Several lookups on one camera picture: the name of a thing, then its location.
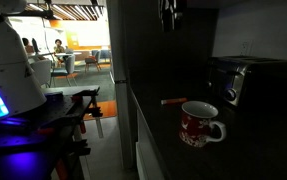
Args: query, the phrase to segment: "toaster oven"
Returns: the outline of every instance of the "toaster oven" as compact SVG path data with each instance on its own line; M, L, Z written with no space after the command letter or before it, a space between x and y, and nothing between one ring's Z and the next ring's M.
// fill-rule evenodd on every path
M287 60L211 57L207 84L212 93L236 107L287 103Z

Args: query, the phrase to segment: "mug handle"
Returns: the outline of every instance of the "mug handle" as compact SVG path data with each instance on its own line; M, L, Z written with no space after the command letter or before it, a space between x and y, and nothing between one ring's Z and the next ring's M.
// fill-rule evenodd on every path
M219 122L219 121L211 121L210 122L210 128L213 129L214 128L214 125L217 125L219 128L220 128L220 131L221 131L221 137L220 138L212 138L210 136L207 136L205 141L206 142L220 142L222 141L223 139L225 139L226 137L226 128L225 128L225 124Z

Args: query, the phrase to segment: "mug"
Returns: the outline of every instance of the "mug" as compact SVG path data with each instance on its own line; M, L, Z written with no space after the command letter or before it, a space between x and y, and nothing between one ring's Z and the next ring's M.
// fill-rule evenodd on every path
M201 101L183 103L180 138L194 147L203 147L208 142L222 141L226 137L226 128L223 123L212 121L217 115L218 110L211 104ZM215 125L220 128L220 138L209 136Z

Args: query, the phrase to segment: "white robot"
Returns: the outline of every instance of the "white robot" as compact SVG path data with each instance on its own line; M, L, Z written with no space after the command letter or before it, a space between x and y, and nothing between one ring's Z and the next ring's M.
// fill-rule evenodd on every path
M20 36L2 16L23 12L25 7L25 0L0 0L0 119L46 102L31 72Z

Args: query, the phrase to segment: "tiled floor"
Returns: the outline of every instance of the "tiled floor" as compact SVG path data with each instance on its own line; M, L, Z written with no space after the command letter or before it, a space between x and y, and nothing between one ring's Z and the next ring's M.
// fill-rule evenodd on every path
M116 117L101 119L104 138L99 138L96 122L86 121L83 138L91 147L89 156L80 157L86 180L137 180L136 171L124 171L121 162L119 129Z

